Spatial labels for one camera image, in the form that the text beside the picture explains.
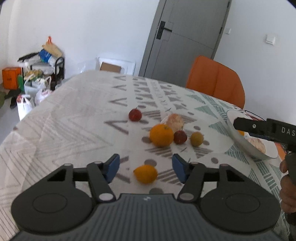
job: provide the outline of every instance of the door handle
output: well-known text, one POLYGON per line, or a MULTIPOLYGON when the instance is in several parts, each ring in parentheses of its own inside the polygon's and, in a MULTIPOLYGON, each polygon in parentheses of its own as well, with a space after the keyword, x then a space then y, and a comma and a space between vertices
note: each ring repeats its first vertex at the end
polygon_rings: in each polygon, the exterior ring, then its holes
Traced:
POLYGON ((165 28, 165 21, 161 21, 160 25, 159 25, 159 29, 157 31, 156 39, 161 39, 161 36, 162 36, 164 30, 172 32, 171 29, 165 28))

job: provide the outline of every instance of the human hand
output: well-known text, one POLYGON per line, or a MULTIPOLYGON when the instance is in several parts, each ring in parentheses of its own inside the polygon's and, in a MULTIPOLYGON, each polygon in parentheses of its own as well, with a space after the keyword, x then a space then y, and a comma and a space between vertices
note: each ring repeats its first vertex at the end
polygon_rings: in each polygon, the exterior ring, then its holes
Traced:
MULTIPOLYGON (((288 171, 287 162, 283 160, 279 168, 282 173, 286 173, 288 171)), ((281 191, 279 196, 282 199, 281 208, 284 212, 296 212, 296 186, 293 185, 289 175, 286 175, 281 179, 281 191)))

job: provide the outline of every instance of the orange chair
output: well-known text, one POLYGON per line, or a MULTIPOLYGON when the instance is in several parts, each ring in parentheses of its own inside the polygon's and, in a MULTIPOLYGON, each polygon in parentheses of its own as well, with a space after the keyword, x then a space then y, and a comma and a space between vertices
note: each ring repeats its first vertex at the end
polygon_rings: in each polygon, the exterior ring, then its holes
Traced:
POLYGON ((186 88, 244 108, 244 88, 237 73, 207 57, 195 59, 186 88))

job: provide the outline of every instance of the orange bag handle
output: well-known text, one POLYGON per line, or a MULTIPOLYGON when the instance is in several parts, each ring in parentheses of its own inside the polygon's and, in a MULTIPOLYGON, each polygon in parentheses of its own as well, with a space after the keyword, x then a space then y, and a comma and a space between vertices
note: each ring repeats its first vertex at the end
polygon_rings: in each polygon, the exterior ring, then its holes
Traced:
POLYGON ((50 43, 50 44, 52 44, 52 38, 50 36, 48 36, 47 42, 50 43))

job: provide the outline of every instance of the door frame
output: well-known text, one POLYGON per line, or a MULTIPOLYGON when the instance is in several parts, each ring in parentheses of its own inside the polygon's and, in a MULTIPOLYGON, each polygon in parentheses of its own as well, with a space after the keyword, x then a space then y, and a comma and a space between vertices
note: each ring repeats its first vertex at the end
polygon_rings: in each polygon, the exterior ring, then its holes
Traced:
MULTIPOLYGON (((150 30, 150 33, 149 33, 149 36, 148 36, 146 48, 145 48, 145 51, 144 51, 144 55, 143 55, 143 59, 142 59, 142 63, 141 63, 140 71, 139 71, 139 76, 144 77, 144 75, 145 75, 146 68, 147 68, 148 61, 149 61, 149 57, 150 57, 150 53, 151 53, 151 50, 152 50, 152 46, 153 46, 153 43, 154 43, 154 40, 155 40, 156 33, 158 31, 158 26, 159 26, 159 23, 160 23, 160 20, 161 20, 161 16, 163 14, 163 9, 165 7, 166 1, 167 0, 160 0, 159 3, 158 3, 156 13, 155 13, 155 16, 154 16, 154 19, 153 19, 153 22, 152 22, 151 30, 150 30)), ((223 23, 222 23, 222 26, 221 26, 221 31, 220 31, 220 33, 218 35, 217 42, 215 44, 211 59, 214 59, 214 57, 215 57, 215 54, 216 54, 217 48, 219 46, 222 34, 224 32, 224 28, 225 28, 225 25, 226 25, 228 13, 229 13, 229 10, 230 10, 230 7, 231 7, 231 2, 232 2, 232 0, 229 0, 229 4, 227 6, 227 10, 226 10, 224 20, 223 20, 223 23)))

